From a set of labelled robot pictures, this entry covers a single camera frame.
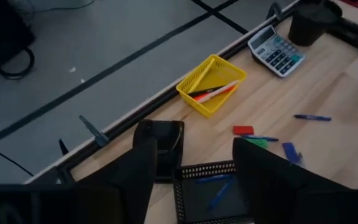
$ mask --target black floor stripe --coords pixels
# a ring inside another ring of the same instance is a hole
[[[39,118],[40,116],[44,115],[45,113],[49,112],[50,110],[56,108],[57,106],[61,105],[62,103],[66,102],[70,98],[74,97],[75,95],[81,93],[82,91],[86,90],[87,88],[93,86],[100,80],[106,78],[107,76],[111,75],[115,71],[119,70],[123,66],[127,65],[128,63],[131,63],[135,59],[139,58],[140,56],[146,54],[150,50],[158,47],[162,43],[168,41],[172,37],[184,32],[185,30],[199,24],[200,22],[204,21],[205,19],[209,18],[213,15],[214,12],[218,12],[231,4],[237,2],[238,0],[228,0],[225,3],[219,5],[212,11],[209,11],[192,21],[186,23],[185,25],[182,25],[175,30],[165,34],[164,36],[158,38],[157,40],[153,41],[151,44],[146,45],[145,47],[141,48],[140,50],[136,51],[135,53],[131,54],[130,56],[122,59],[115,65],[105,69],[104,71],[100,72],[99,74],[95,75],[94,77],[90,78],[88,81],[82,83],[81,85],[75,87],[74,89],[68,91],[67,93],[63,94],[62,96],[59,96],[58,98],[54,99],[53,101],[47,103],[46,105],[40,107],[39,109],[31,112],[27,116],[21,118],[20,120],[16,121],[15,123],[11,124],[10,126],[4,128],[0,131],[0,140],[4,137],[12,134],[13,132],[17,131],[18,129],[24,127],[25,125],[29,124],[31,121]]]
[[[207,12],[212,12],[215,17],[220,19],[221,21],[225,22],[227,25],[231,26],[236,31],[240,32],[241,34],[248,33],[248,30],[240,26],[239,24],[236,24],[231,19],[227,18],[226,16],[220,14],[218,11],[215,11],[212,7],[208,6],[207,4],[203,3],[201,0],[192,0],[194,3],[199,5],[199,7],[202,7]]]

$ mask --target gray floor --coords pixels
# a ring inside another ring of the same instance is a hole
[[[204,2],[216,7],[224,1]],[[270,2],[240,0],[222,13],[252,29]],[[0,77],[0,130],[205,12],[191,1],[100,0],[76,11],[37,14],[34,71],[18,82]],[[0,151],[36,173],[61,156],[58,139],[72,149],[91,137],[80,114],[101,129],[240,36],[209,17],[0,140]],[[7,66],[17,69],[20,60]],[[0,183],[27,178],[0,157]]]

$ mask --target black cup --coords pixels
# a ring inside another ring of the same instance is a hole
[[[288,38],[299,46],[312,45],[326,32],[327,28],[333,26],[342,17],[342,9],[332,1],[325,1],[322,6],[319,6],[318,10],[314,12],[314,18],[310,16],[310,14],[307,15],[305,12],[306,8],[303,7],[312,9],[316,8],[316,4],[302,4],[298,6],[298,9],[294,12]],[[316,14],[324,13],[322,10],[325,10],[325,12],[330,10],[333,15],[330,15],[330,17],[325,20],[324,17],[317,19],[316,16],[321,17],[321,15]]]

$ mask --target wooden table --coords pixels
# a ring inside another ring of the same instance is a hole
[[[358,9],[337,3],[345,18],[358,23]],[[280,23],[276,30],[286,37],[290,24],[291,18]],[[255,63],[249,49],[232,57],[229,61],[246,71],[248,77],[210,119],[193,110],[179,96],[154,111],[148,119],[185,122],[184,166],[232,159],[232,126],[253,125],[257,134],[293,142],[302,152],[310,171],[350,188],[358,188],[358,49],[328,34],[311,47],[299,49],[306,54],[306,59],[300,68],[284,79]],[[333,120],[325,123],[293,119],[297,113],[321,114],[331,116]],[[135,127],[127,130],[72,169],[74,179],[86,177],[129,150],[134,130]],[[46,170],[88,143],[72,150]],[[269,150],[283,156],[280,143],[270,144]],[[146,223],[175,222],[172,186],[155,184]]]

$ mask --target calculator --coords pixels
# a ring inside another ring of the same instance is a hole
[[[272,26],[256,33],[248,41],[248,46],[253,58],[282,78],[291,74],[305,59],[305,55],[277,35]]]

